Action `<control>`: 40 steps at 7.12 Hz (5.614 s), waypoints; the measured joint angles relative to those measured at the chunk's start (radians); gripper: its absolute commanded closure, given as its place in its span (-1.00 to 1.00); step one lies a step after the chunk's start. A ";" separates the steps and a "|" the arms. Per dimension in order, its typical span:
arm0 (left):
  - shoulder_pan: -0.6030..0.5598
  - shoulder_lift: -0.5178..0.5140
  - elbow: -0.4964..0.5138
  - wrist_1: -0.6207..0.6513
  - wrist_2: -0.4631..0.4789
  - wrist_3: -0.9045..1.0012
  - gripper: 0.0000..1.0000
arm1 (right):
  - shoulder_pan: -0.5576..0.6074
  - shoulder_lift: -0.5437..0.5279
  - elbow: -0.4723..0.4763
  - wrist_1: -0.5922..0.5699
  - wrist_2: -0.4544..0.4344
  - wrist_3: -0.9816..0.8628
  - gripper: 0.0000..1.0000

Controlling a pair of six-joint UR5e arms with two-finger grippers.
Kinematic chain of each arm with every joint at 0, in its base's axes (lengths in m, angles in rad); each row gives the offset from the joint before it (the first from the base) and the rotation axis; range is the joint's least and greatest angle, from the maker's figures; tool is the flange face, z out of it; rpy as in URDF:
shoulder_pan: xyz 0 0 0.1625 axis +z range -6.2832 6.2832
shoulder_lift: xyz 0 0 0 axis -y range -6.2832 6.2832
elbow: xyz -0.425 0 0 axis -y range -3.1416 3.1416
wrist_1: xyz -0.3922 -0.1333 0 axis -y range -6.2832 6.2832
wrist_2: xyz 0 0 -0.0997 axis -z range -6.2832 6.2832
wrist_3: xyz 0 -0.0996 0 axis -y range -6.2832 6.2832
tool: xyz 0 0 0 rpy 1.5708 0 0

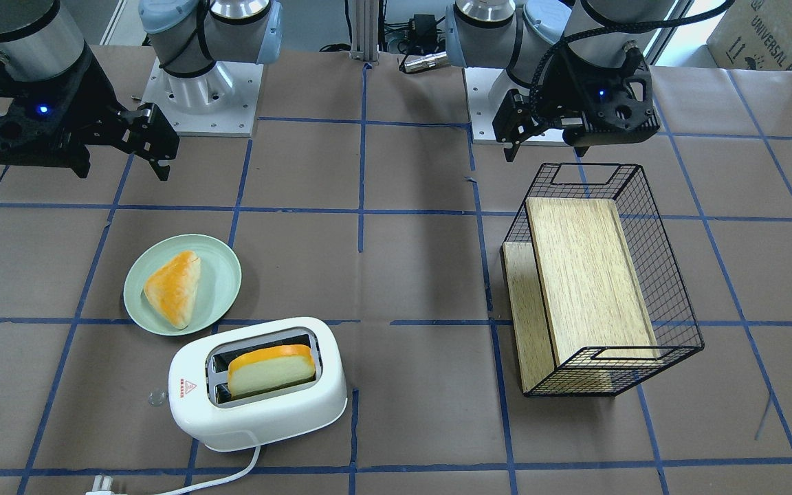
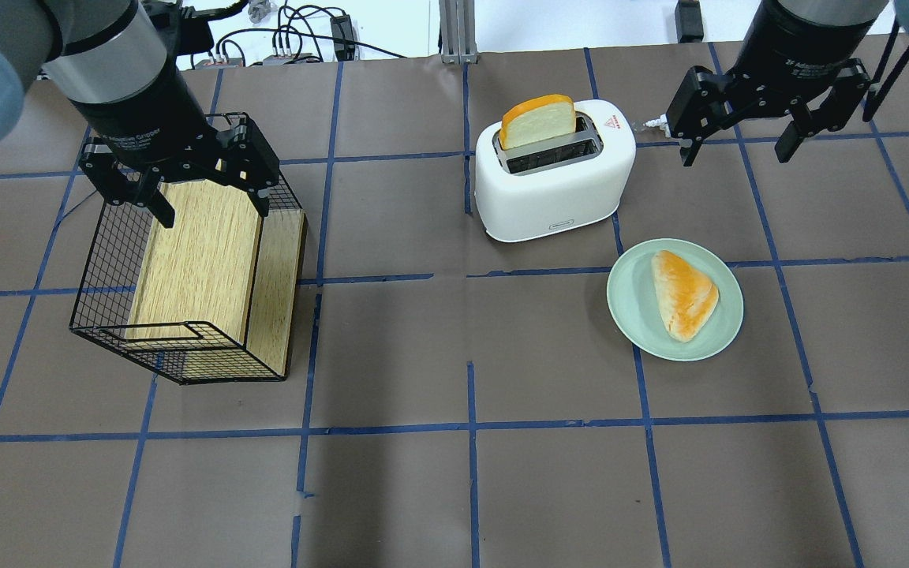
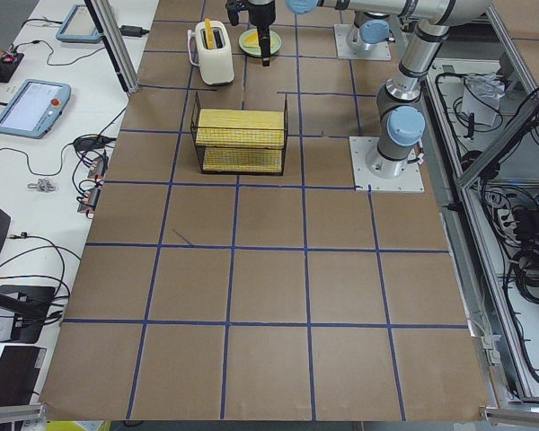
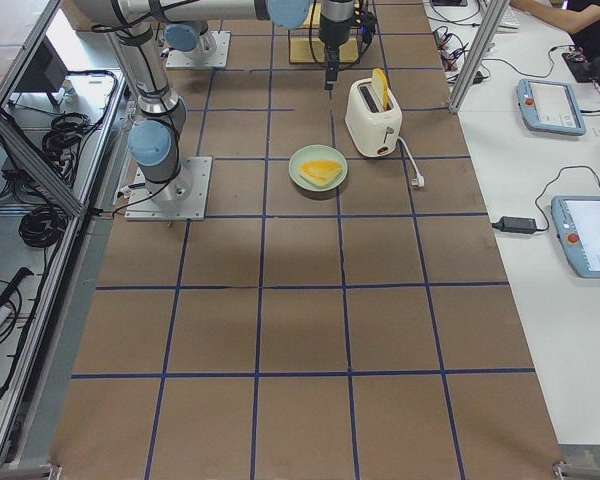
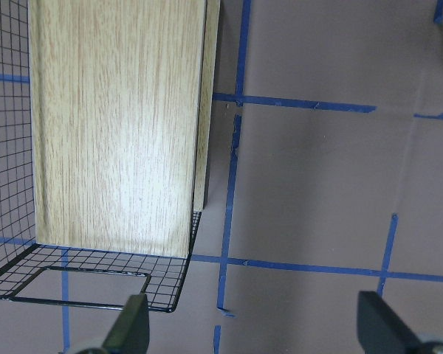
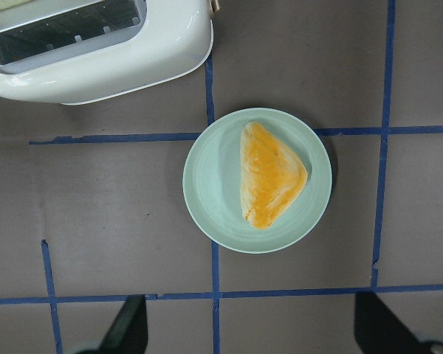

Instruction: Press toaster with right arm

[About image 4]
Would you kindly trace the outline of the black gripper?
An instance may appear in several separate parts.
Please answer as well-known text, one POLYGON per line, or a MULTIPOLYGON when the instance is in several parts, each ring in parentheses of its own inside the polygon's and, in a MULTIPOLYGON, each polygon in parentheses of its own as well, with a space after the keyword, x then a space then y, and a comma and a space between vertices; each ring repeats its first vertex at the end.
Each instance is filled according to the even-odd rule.
POLYGON ((353 0, 323 0, 319 22, 319 38, 324 43, 324 89, 331 91, 340 71, 340 46, 350 35, 354 18, 353 0))

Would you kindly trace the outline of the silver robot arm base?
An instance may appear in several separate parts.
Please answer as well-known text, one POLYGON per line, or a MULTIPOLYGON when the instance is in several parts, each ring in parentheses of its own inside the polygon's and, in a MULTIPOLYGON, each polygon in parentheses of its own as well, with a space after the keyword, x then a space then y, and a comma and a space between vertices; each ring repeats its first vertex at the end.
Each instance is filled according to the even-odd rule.
POLYGON ((205 20, 168 24, 165 39, 172 49, 189 56, 208 57, 217 50, 216 40, 205 20))

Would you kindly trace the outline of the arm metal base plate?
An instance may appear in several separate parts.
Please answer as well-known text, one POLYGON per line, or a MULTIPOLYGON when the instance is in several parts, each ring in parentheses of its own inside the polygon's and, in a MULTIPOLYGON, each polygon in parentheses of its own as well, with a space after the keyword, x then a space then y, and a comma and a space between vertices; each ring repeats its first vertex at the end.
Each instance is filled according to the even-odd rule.
POLYGON ((185 157, 179 175, 155 197, 159 185, 147 183, 139 167, 135 183, 145 186, 134 189, 124 217, 129 221, 183 221, 205 219, 211 178, 212 157, 185 157))
POLYGON ((207 30, 199 34, 188 25, 170 25, 165 33, 169 44, 167 69, 225 69, 231 33, 207 30))

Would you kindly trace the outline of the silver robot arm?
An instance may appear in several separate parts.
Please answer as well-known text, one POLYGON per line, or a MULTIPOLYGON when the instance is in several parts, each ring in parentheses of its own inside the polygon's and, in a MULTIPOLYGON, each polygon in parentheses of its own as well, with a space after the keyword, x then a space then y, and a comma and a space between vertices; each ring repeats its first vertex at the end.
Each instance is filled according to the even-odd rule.
POLYGON ((160 201, 185 198, 190 182, 179 151, 186 108, 169 82, 152 24, 187 31, 195 49, 196 27, 209 20, 269 20, 294 30, 315 13, 313 1, 78 1, 76 7, 93 23, 93 32, 117 41, 117 59, 137 89, 140 109, 128 150, 144 175, 149 197, 160 201))

